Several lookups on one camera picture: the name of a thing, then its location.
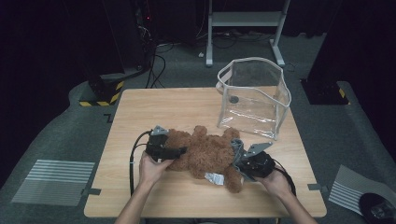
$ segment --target clear plastic bag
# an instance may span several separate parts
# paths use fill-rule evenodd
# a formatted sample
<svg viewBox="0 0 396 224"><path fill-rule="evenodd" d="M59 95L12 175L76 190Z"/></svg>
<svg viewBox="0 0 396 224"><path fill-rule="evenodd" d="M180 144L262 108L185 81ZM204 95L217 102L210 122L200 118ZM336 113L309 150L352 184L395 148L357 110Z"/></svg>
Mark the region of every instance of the clear plastic bag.
<svg viewBox="0 0 396 224"><path fill-rule="evenodd" d="M219 71L218 80L218 127L276 140L291 103L282 68L264 58L236 59Z"/></svg>

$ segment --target human hand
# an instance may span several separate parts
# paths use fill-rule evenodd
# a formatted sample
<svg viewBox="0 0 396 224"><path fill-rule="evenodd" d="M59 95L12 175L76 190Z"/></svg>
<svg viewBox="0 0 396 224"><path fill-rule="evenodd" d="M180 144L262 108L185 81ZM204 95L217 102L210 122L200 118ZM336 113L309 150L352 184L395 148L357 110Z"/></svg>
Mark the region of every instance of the human hand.
<svg viewBox="0 0 396 224"><path fill-rule="evenodd" d="M143 152L139 164L139 185L144 184L148 187L154 186L163 175L163 171L168 167L173 160L163 162L156 162L146 152Z"/></svg>
<svg viewBox="0 0 396 224"><path fill-rule="evenodd" d="M265 178L256 176L254 178L262 183L270 194L275 195L276 197L281 197L285 194L291 194L288 180L278 170L274 170Z"/></svg>

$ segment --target teddy bear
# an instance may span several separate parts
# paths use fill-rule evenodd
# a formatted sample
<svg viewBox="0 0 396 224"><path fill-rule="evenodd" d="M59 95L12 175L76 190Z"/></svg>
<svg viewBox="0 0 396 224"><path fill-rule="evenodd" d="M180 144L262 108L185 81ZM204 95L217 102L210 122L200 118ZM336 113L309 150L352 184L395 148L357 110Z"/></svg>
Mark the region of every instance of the teddy bear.
<svg viewBox="0 0 396 224"><path fill-rule="evenodd" d="M165 147L187 147L187 152L167 168L171 171L190 171L197 179L204 179L205 173L224 175L224 186L231 193L242 190L242 175L233 167L231 141L239 138L239 131L228 128L222 136L207 134L205 126L198 125L192 134L170 129Z"/></svg>

